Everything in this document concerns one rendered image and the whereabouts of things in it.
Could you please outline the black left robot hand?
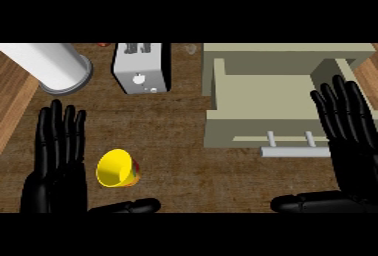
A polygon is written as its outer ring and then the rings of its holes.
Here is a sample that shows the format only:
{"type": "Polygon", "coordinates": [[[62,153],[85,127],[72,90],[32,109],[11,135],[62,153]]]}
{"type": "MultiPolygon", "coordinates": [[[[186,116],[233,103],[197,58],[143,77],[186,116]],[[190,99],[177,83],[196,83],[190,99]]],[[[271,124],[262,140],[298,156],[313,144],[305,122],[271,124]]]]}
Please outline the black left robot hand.
{"type": "Polygon", "coordinates": [[[155,198],[88,208],[84,166],[85,111],[62,108],[59,99],[38,112],[33,170],[25,178],[20,208],[23,214],[155,213],[155,198]]]}

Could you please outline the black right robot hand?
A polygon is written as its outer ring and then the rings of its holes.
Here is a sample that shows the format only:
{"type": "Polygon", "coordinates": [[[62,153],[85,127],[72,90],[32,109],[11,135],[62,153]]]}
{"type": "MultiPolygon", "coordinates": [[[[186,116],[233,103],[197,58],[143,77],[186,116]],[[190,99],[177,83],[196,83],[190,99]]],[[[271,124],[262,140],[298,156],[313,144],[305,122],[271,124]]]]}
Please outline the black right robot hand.
{"type": "Polygon", "coordinates": [[[283,195],[277,213],[378,213],[378,130],[361,91],[339,75],[310,97],[327,138],[338,190],[283,195]]]}

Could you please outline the yellow cup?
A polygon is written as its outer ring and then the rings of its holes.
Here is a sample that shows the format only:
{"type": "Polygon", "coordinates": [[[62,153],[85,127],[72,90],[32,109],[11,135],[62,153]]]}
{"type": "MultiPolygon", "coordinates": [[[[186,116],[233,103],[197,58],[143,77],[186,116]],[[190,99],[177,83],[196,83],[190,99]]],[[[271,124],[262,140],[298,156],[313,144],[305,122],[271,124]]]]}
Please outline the yellow cup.
{"type": "Polygon", "coordinates": [[[125,150],[113,149],[101,156],[96,178],[100,185],[109,188],[132,186],[138,182],[138,164],[125,150]]]}

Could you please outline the pale green open drawer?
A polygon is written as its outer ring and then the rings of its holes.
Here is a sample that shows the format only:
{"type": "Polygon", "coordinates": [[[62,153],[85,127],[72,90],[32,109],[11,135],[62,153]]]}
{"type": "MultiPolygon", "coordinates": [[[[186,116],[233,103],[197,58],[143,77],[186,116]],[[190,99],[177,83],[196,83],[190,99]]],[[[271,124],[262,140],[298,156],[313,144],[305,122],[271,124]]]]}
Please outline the pale green open drawer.
{"type": "Polygon", "coordinates": [[[344,59],[326,59],[305,75],[228,75],[225,61],[212,66],[212,108],[206,111],[203,146],[258,148],[268,143],[304,147],[305,136],[324,147],[327,139],[310,92],[338,75],[355,79],[344,59]]]}

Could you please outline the pale green cabinet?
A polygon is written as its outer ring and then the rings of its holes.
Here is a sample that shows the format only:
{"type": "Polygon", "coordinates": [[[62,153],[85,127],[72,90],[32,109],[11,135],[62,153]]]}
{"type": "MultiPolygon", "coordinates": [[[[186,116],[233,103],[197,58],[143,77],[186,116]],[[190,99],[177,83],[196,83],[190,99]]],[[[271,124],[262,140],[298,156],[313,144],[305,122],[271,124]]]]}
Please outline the pale green cabinet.
{"type": "Polygon", "coordinates": [[[211,95],[215,59],[230,75],[307,75],[324,59],[345,59],[355,69],[373,53],[370,43],[203,43],[202,95],[211,95]]]}

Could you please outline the white cylinder with grey rim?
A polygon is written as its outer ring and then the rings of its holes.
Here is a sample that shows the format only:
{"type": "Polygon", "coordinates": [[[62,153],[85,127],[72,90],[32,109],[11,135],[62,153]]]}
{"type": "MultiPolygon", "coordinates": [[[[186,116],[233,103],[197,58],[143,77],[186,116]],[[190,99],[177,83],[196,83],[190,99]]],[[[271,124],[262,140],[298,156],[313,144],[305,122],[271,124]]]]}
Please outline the white cylinder with grey rim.
{"type": "Polygon", "coordinates": [[[93,64],[70,43],[0,43],[0,51],[35,77],[50,95],[69,95],[87,85],[93,64]]]}

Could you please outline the white toaster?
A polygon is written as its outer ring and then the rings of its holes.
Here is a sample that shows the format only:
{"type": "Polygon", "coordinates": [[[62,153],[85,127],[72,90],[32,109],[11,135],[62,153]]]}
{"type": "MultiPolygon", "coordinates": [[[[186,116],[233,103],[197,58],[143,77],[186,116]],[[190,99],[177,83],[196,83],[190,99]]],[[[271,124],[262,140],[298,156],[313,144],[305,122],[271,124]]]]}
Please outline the white toaster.
{"type": "Polygon", "coordinates": [[[168,92],[171,44],[116,43],[110,72],[127,94],[168,92]]]}

